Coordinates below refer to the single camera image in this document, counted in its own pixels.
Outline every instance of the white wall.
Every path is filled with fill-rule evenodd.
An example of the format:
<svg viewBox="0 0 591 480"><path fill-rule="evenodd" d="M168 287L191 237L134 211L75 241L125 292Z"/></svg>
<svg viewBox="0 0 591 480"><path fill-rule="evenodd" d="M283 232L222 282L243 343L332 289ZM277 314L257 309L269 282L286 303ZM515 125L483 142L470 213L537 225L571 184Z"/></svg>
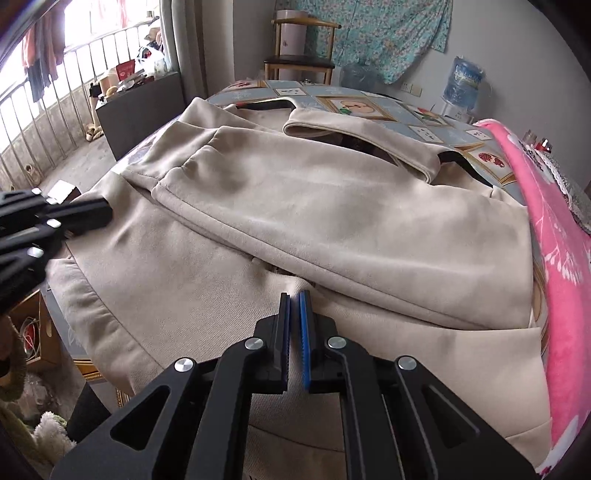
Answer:
<svg viewBox="0 0 591 480"><path fill-rule="evenodd" d="M273 55L275 0L234 0L234 75L255 79Z"/></svg>
<svg viewBox="0 0 591 480"><path fill-rule="evenodd" d="M213 95L235 79L233 0L205 0L202 10L207 89Z"/></svg>
<svg viewBox="0 0 591 480"><path fill-rule="evenodd" d="M528 128L547 137L565 173L585 187L591 180L591 82L527 0L453 0L446 53L429 50L402 79L423 87L422 95L396 85L376 91L424 108L439 106L453 59L461 55L485 69L493 89L491 98L479 100L477 117L496 118L519 137Z"/></svg>

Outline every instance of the floral curtain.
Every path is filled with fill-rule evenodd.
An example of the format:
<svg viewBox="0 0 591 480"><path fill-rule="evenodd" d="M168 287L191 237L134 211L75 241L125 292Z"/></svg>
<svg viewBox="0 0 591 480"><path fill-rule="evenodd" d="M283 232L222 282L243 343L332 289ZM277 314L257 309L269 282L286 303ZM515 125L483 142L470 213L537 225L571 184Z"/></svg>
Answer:
<svg viewBox="0 0 591 480"><path fill-rule="evenodd" d="M428 48L445 51L453 0L278 0L277 8L307 11L340 23L333 61L361 62L394 83ZM327 28L308 28L306 49L325 56Z"/></svg>

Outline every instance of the wooden chair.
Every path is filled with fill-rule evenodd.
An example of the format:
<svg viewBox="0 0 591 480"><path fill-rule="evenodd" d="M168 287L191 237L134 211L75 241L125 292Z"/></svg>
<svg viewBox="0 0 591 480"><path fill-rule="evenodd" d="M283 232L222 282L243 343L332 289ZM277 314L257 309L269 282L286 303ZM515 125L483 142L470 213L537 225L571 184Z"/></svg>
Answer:
<svg viewBox="0 0 591 480"><path fill-rule="evenodd" d="M324 22L317 18L281 18L271 20L275 25L275 55L265 59L265 80L278 80L279 69L305 70L308 72L324 72L324 84L330 85L332 71L335 64L332 63L333 43L335 42L335 28L341 28L338 23ZM281 51L281 26L283 24L306 25L308 27L327 27L330 29L328 58L313 57L308 55L280 55Z"/></svg>

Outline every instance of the pink blanket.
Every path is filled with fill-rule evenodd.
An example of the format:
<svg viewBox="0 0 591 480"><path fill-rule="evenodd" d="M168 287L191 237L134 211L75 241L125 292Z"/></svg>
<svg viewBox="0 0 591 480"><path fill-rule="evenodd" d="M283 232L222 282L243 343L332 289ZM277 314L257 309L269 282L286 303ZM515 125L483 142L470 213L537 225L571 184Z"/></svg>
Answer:
<svg viewBox="0 0 591 480"><path fill-rule="evenodd" d="M495 120L477 125L490 130L513 168L544 258L553 446L540 469L546 474L591 410L591 237L574 221L558 185L515 134Z"/></svg>

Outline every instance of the beige fabric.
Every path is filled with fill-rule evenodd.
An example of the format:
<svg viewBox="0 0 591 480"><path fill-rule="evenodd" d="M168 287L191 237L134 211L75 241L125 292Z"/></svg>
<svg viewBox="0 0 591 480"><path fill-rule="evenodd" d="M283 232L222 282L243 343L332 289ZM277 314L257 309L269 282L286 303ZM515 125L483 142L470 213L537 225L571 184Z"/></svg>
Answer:
<svg viewBox="0 0 591 480"><path fill-rule="evenodd" d="M423 175L422 180L428 183L431 183L439 172L440 162L437 153L449 150L440 145L419 142L365 118L338 115L311 108L293 110L283 131L286 135L300 138L333 132L359 138L416 169Z"/></svg>
<svg viewBox="0 0 591 480"><path fill-rule="evenodd" d="M114 219L48 269L77 338L135 393L176 358L250 335L282 291L309 289L341 334L372 355L415 356L538 465L551 423L540 330L527 328L527 211L438 169L431 147L317 113L196 99L125 178L83 195L104 196ZM287 115L289 134L357 136L394 163L290 138ZM245 469L259 480L345 478L338 399L305 394L300 365L292 336L288 392L253 398Z"/></svg>
<svg viewBox="0 0 591 480"><path fill-rule="evenodd" d="M185 161L161 156L158 165L179 166L161 180L158 172L152 196L238 249L356 299L453 328L528 326L524 207L319 142L282 137L279 155L277 142L220 127ZM153 158L124 175L133 180Z"/></svg>
<svg viewBox="0 0 591 480"><path fill-rule="evenodd" d="M107 174L81 198L113 207L103 230L67 243L48 279L76 337L104 376L141 390L180 356L204 361L275 313L279 295L311 290L314 310L373 355L416 356L532 463L546 456L549 406L539 329L450 330L387 312L297 277L183 226L123 178ZM290 384L252 403L246 471L260 480L345 477L335 395L306 395L292 337Z"/></svg>

